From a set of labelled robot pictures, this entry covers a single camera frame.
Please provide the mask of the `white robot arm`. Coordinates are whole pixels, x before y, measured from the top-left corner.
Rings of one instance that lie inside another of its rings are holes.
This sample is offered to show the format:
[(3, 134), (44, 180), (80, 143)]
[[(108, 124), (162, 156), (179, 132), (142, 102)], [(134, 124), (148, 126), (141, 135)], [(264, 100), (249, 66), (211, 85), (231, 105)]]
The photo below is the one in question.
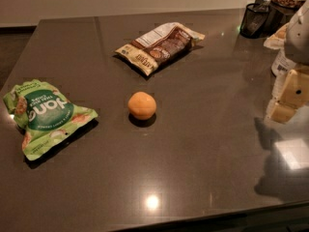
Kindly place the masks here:
[(309, 0), (288, 23), (268, 37), (264, 46), (283, 50), (283, 56), (295, 63), (289, 71), (278, 71), (267, 107), (267, 117), (287, 123), (296, 111), (309, 102)]

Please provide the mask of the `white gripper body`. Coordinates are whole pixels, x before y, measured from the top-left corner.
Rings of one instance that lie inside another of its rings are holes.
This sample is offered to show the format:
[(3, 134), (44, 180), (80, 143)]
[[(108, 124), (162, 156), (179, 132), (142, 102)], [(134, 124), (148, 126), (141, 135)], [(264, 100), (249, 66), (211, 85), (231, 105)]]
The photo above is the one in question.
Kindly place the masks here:
[(300, 66), (279, 74), (274, 82), (272, 96), (281, 104), (298, 109), (309, 102), (309, 67)]

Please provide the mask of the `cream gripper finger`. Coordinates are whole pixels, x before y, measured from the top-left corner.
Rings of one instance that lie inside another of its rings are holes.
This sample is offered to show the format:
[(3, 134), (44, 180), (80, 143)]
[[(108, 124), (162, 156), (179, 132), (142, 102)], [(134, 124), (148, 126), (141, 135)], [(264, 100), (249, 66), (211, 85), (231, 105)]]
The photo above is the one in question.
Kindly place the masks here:
[(268, 119), (285, 124), (296, 114), (296, 108), (288, 104), (280, 103), (277, 100), (270, 100), (267, 106)]

